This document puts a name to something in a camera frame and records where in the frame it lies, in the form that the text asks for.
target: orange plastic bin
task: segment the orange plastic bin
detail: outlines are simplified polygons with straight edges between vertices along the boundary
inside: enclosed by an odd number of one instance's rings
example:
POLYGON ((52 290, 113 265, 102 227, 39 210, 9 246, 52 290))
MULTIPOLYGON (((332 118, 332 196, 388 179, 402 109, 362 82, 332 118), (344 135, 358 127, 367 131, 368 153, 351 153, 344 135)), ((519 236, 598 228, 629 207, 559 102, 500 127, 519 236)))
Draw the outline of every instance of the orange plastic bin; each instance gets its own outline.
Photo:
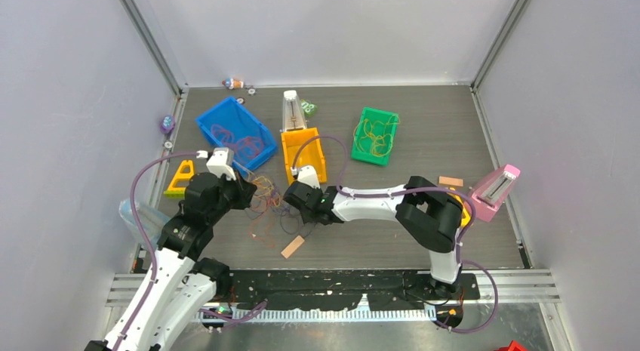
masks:
MULTIPOLYGON (((291 166, 293 165, 298 149, 309 138, 314 136, 318 136, 317 128, 281 133, 282 149, 285 153, 285 173, 287 174, 289 185, 294 182, 294 177, 291 176, 291 166)), ((312 165, 314 167, 315 172, 318 173, 320 183, 327 182, 327 165, 325 164, 325 154, 322 152, 320 139, 314 140, 302 150, 300 157, 298 157, 296 167, 299 168, 304 165, 312 165)))

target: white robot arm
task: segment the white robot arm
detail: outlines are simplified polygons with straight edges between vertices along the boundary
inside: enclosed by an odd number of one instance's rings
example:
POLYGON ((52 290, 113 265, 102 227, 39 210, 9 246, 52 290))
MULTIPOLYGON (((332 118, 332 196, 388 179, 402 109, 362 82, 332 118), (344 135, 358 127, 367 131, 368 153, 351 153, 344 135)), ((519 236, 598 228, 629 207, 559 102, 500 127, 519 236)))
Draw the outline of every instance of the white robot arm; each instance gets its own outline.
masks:
POLYGON ((285 201, 298 209, 305 223, 344 223, 358 219, 399 222, 425 247, 431 258, 431 286, 448 297, 457 290, 460 273, 460 234, 463 206, 446 193, 416 192, 394 195, 407 189, 435 187, 422 177, 386 189, 320 189, 313 166, 297 170, 297 179, 285 193, 285 201), (418 206, 427 203, 426 211, 418 206))
POLYGON ((208 159, 209 172, 191 178, 180 210, 162 228, 154 252, 158 268, 149 269, 105 339, 91 341, 85 351, 170 349, 198 309, 230 289, 228 266, 198 259, 214 236, 215 223, 232 209, 251 206, 256 186, 232 169, 230 149, 201 151, 197 157, 208 159), (181 282, 185 286, 175 295, 181 282))

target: yellow triangle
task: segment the yellow triangle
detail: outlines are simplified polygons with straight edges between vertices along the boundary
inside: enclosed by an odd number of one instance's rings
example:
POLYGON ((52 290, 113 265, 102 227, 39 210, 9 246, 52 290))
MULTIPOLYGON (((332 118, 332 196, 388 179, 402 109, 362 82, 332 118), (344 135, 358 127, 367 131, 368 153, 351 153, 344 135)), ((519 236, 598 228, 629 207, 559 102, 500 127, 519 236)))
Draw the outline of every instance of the yellow triangle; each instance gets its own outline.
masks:
POLYGON ((179 198, 184 197, 185 187, 178 187, 177 184, 180 181, 185 181, 191 179, 195 174, 195 168, 193 166, 193 160, 183 160, 178 166, 176 174, 174 178, 171 179, 169 186, 165 190, 165 196, 168 198, 179 198))

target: gray work surface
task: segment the gray work surface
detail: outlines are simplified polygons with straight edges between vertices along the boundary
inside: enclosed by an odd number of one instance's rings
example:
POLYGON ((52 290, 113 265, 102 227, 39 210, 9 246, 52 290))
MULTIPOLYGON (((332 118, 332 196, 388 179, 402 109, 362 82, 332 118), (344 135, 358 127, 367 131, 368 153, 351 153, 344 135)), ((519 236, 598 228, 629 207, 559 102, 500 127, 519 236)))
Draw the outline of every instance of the gray work surface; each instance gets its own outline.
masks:
MULTIPOLYGON (((491 307, 465 304, 460 328, 479 326, 491 307)), ((512 340, 530 351, 553 350, 537 303, 500 304, 493 322, 473 334, 450 334, 431 322, 245 324, 220 334, 191 324, 176 340, 173 349, 494 351, 507 347, 512 340)))
MULTIPOLYGON (((280 141, 282 92, 287 88, 258 88, 254 96, 245 89, 192 89, 189 92, 174 151, 211 149, 195 124, 195 118, 230 95, 243 97, 245 107, 271 131, 278 152, 255 172, 273 178, 279 189, 287 189, 284 157, 280 141)), ((301 98, 318 105, 308 127, 320 134, 343 139, 349 154, 353 128, 365 106, 397 112, 400 125, 395 134, 386 167, 349 161, 343 185, 356 189, 386 188, 406 183, 420 175, 437 183, 438 176, 459 177, 471 186, 493 170, 485 138, 468 87, 348 87, 298 88, 301 98)), ((332 140, 323 140, 328 184, 336 180, 343 164, 343 150, 332 140)), ((205 162, 196 161, 196 171, 206 171, 205 162)), ((173 177, 180 159, 172 160, 164 189, 173 177)), ((159 209, 176 213, 177 200, 162 199, 159 209)), ((429 268, 429 255, 399 223, 357 220, 345 224, 316 226, 304 244, 288 259, 280 255, 294 236, 286 234, 278 219, 267 214, 254 227, 244 211, 230 211, 214 227, 214 239, 202 253, 232 269, 247 268, 429 268), (275 222, 264 234, 269 223, 275 222)), ((290 220, 284 221, 292 229, 290 220)), ((310 229, 303 229, 306 234, 310 229)), ((462 258, 486 267, 522 268, 515 235, 506 209, 501 208, 491 223, 477 221, 465 235, 462 258)))

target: purple toy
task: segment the purple toy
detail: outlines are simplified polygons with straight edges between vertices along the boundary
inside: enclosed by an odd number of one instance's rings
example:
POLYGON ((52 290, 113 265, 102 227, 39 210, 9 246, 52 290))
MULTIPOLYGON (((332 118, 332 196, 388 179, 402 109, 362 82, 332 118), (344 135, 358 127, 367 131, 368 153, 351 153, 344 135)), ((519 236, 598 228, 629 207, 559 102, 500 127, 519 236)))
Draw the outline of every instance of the purple toy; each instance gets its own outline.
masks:
POLYGON ((160 124, 160 130, 163 134, 169 134, 176 127, 176 122, 174 118, 170 115, 166 115, 162 119, 162 123, 160 124))

